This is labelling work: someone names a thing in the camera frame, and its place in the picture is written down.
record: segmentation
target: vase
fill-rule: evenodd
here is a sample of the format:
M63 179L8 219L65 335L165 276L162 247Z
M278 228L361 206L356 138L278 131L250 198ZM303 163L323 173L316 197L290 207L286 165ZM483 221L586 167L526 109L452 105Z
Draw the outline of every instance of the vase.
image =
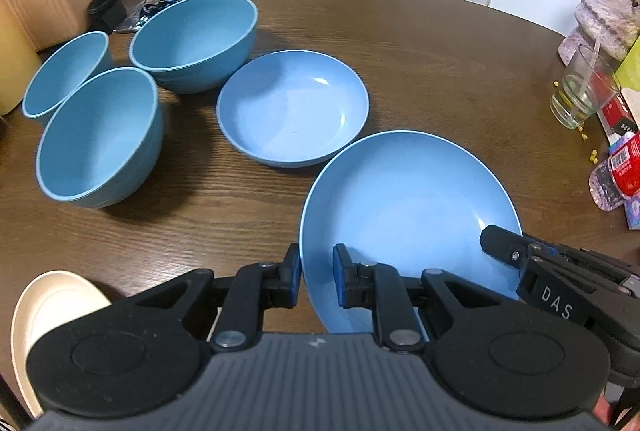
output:
M640 0L580 0L575 9L578 26L562 41L558 54L569 64L578 45L593 46L622 61L640 33Z

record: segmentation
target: white plate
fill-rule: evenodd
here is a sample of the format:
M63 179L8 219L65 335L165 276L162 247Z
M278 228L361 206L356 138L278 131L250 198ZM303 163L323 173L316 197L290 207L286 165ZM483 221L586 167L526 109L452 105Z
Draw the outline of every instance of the white plate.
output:
M31 415L42 414L27 378L27 354L31 347L50 330L110 304L92 283L66 270L45 272L24 289L11 322L11 358L20 392Z

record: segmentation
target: screw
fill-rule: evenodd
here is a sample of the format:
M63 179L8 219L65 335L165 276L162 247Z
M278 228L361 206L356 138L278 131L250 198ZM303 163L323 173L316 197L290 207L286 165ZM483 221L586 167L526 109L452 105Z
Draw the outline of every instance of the screw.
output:
M213 338L213 341L223 348L236 348L246 341L246 335L238 330L225 330Z
M389 334L389 339L396 346L413 346L420 342L420 334L415 330L394 330Z

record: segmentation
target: barcode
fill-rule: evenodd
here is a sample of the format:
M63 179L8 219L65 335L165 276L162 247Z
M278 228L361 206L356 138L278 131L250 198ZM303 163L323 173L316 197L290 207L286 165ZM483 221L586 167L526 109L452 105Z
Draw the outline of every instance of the barcode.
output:
M615 171L627 160L629 160L629 149L627 147L623 147L622 150L618 151L611 157L611 169Z

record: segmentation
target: bottle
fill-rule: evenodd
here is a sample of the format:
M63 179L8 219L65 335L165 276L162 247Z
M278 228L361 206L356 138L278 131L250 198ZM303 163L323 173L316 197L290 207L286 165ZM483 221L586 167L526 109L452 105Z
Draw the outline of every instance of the bottle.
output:
M591 198L607 212L620 207L640 190L640 133L628 133L623 141L589 176Z
M9 113L20 103L41 64L14 13L0 0L0 115Z

